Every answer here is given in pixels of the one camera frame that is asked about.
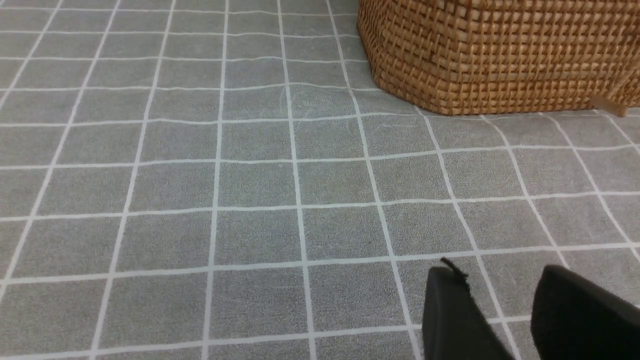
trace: woven rattan basket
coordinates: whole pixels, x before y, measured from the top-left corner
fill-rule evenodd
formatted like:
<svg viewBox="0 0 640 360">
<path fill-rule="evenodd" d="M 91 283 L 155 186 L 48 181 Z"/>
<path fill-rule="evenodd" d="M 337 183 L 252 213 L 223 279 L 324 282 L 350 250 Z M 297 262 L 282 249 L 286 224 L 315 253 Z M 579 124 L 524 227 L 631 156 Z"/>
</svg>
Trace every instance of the woven rattan basket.
<svg viewBox="0 0 640 360">
<path fill-rule="evenodd" d="M 640 106 L 640 0 L 359 0 L 373 78 L 446 115 Z"/>
</svg>

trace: gray carpet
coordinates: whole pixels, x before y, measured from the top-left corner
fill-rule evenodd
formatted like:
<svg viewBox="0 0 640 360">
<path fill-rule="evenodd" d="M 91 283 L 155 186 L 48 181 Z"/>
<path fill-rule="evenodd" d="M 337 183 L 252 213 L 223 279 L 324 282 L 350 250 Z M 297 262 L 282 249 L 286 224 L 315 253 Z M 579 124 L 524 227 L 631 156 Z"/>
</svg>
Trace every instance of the gray carpet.
<svg viewBox="0 0 640 360">
<path fill-rule="evenodd" d="M 422 112 L 356 0 L 0 4 L 1 359 L 418 359 L 441 256 L 519 359 L 546 264 L 640 304 L 638 110 Z"/>
</svg>

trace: floor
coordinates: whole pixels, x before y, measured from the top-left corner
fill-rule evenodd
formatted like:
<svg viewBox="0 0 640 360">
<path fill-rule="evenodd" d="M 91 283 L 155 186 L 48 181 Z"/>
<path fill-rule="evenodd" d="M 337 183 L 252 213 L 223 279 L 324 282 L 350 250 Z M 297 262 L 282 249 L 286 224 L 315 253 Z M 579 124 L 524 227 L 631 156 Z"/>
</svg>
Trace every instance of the floor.
<svg viewBox="0 0 640 360">
<path fill-rule="evenodd" d="M 0 359 L 419 359 L 442 256 L 519 359 L 546 264 L 640 304 L 640 110 L 420 111 L 356 0 L 0 6 Z"/>
</svg>

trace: carpet texture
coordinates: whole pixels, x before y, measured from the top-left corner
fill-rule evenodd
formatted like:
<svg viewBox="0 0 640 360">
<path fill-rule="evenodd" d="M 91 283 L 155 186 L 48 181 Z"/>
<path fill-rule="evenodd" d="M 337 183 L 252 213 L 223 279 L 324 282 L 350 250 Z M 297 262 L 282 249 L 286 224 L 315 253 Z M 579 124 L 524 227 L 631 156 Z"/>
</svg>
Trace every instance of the carpet texture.
<svg viewBox="0 0 640 360">
<path fill-rule="evenodd" d="M 520 359 L 546 264 L 640 304 L 638 110 L 420 111 L 356 0 L 0 6 L 1 359 L 418 359 L 441 256 Z"/>
</svg>

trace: brown wicker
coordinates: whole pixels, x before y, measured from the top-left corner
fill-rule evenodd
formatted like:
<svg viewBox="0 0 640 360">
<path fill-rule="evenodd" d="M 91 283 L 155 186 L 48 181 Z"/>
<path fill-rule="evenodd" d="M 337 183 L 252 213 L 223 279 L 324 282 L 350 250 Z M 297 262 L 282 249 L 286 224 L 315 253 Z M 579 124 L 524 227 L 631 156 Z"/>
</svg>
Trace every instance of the brown wicker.
<svg viewBox="0 0 640 360">
<path fill-rule="evenodd" d="M 359 0 L 378 86 L 446 115 L 640 106 L 640 0 Z"/>
</svg>

